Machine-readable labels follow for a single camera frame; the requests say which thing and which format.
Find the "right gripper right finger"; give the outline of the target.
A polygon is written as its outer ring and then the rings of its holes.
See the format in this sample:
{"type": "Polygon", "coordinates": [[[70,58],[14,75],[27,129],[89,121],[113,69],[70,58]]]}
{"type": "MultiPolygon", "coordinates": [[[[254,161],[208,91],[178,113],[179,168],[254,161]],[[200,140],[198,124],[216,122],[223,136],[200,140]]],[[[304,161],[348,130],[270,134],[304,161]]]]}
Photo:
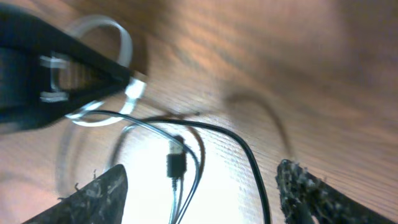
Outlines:
{"type": "Polygon", "coordinates": [[[281,160],[275,179],[286,223],[395,223],[334,189],[296,162],[281,160]]]}

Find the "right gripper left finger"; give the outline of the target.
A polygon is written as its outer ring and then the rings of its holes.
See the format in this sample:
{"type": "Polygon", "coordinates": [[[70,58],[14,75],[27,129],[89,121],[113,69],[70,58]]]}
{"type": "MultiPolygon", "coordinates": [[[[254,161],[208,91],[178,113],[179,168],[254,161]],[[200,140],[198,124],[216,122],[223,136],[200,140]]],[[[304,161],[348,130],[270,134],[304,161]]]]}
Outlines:
{"type": "Polygon", "coordinates": [[[127,191],[126,170],[118,164],[26,223],[121,224],[127,191]]]}

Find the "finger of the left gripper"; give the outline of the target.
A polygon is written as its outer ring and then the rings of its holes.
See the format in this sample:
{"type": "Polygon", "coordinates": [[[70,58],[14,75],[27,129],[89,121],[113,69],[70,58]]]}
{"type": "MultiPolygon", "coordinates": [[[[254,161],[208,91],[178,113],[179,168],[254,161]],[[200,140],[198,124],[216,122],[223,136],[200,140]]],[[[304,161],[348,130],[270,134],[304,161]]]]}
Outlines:
{"type": "Polygon", "coordinates": [[[128,81],[130,78],[128,68],[17,6],[1,6],[1,46],[39,55],[60,53],[117,80],[128,81]]]}
{"type": "Polygon", "coordinates": [[[80,91],[47,93],[36,87],[1,88],[1,132],[40,129],[92,101],[123,91],[129,80],[116,80],[80,91]]]}

